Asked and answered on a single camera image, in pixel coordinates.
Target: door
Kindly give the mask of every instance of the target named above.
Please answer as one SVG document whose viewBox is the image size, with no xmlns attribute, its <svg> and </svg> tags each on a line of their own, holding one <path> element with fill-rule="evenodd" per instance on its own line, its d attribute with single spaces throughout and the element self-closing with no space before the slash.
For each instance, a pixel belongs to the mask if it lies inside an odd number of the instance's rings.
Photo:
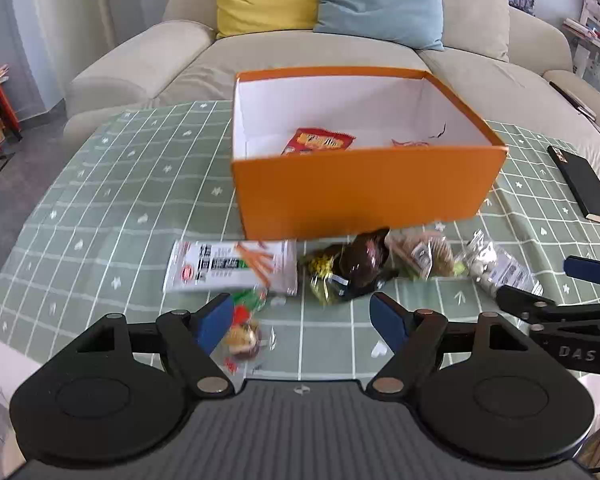
<svg viewBox="0 0 600 480">
<path fill-rule="evenodd" d="M 69 83 L 111 48 L 106 0 L 35 0 L 46 47 L 66 94 Z"/>
</svg>

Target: das logo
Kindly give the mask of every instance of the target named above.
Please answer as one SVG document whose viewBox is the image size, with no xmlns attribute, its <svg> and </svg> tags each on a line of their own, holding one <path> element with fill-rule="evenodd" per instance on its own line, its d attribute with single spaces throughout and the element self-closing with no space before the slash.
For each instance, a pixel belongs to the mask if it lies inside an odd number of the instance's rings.
<svg viewBox="0 0 600 480">
<path fill-rule="evenodd" d="M 187 283 L 191 278 L 193 278 L 193 267 L 187 264 L 182 268 L 182 281 Z"/>
<path fill-rule="evenodd" d="M 582 361 L 594 361 L 596 359 L 596 351 L 589 350 L 585 354 L 582 353 L 582 348 L 576 348 L 573 352 L 571 352 L 571 348 L 568 346 L 561 346 L 560 352 L 558 353 L 560 357 L 570 357 L 571 359 L 578 359 Z"/>
</svg>

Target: candy wrapper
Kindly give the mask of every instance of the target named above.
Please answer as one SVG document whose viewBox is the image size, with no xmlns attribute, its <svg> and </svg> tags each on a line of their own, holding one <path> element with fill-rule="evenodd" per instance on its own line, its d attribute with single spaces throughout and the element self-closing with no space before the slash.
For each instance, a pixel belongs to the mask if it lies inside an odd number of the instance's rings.
<svg viewBox="0 0 600 480">
<path fill-rule="evenodd" d="M 265 288 L 290 296 L 298 290 L 296 243 L 176 241 L 164 292 Z"/>
<path fill-rule="evenodd" d="M 354 140 L 356 138 L 348 134 L 334 133 L 322 128 L 298 128 L 282 155 L 321 150 L 346 150 Z"/>
<path fill-rule="evenodd" d="M 333 244 L 302 259 L 311 290 L 324 304 L 350 301 L 371 294 L 398 272 L 385 267 L 389 229 L 358 235 L 350 244 Z"/>
<path fill-rule="evenodd" d="M 222 340 L 221 365 L 231 374 L 237 374 L 241 367 L 257 370 L 267 353 L 276 347 L 276 333 L 273 327 L 264 330 L 253 319 L 253 311 L 237 304 L 234 308 L 234 320 L 231 328 Z"/>
<path fill-rule="evenodd" d="M 474 233 L 474 239 L 467 244 L 459 259 L 469 275 L 492 298 L 503 285 L 542 296 L 542 285 L 536 282 L 529 268 L 493 243 L 480 229 Z"/>
<path fill-rule="evenodd" d="M 409 272 L 423 280 L 429 276 L 455 275 L 456 262 L 451 246 L 437 231 L 390 231 L 384 243 Z"/>
</svg>

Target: table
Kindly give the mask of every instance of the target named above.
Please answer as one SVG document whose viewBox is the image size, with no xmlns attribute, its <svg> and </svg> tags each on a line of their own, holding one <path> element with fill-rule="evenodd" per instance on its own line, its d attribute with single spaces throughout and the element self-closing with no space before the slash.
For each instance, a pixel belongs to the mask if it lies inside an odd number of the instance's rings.
<svg viewBox="0 0 600 480">
<path fill-rule="evenodd" d="M 35 208 L 0 273 L 0 341 L 44 363 L 109 312 L 151 322 L 169 310 L 205 304 L 206 292 L 164 295 L 162 280 L 175 239 L 242 238 L 230 119 L 228 101 L 194 102 L 130 110 L 93 134 Z M 546 147 L 575 150 L 511 124 L 489 124 L 509 156 L 480 212 L 421 228 L 444 233 L 455 253 L 483 229 L 532 269 L 546 297 L 560 304 L 600 302 L 600 285 L 562 272 L 570 254 L 600 259 L 600 224 L 582 217 Z M 301 241 L 298 251 L 333 241 Z M 410 310 L 432 308 L 453 321 L 497 310 L 469 279 L 398 279 L 383 290 Z M 236 381 L 365 382 L 391 357 L 373 352 L 379 335 L 368 297 L 323 307 L 302 286 L 294 298 L 271 294 L 258 318 L 275 330 L 276 349 L 257 369 L 239 370 Z M 465 357 L 446 356 L 445 363 Z M 137 359 L 160 366 L 152 355 Z"/>
</svg>

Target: black notebook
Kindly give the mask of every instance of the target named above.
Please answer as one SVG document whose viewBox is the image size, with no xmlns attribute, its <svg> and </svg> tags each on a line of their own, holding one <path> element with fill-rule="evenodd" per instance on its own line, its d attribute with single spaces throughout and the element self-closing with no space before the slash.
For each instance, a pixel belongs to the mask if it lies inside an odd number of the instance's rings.
<svg viewBox="0 0 600 480">
<path fill-rule="evenodd" d="M 555 146 L 546 149 L 569 185 L 585 218 L 600 222 L 600 180 L 586 158 Z"/>
</svg>

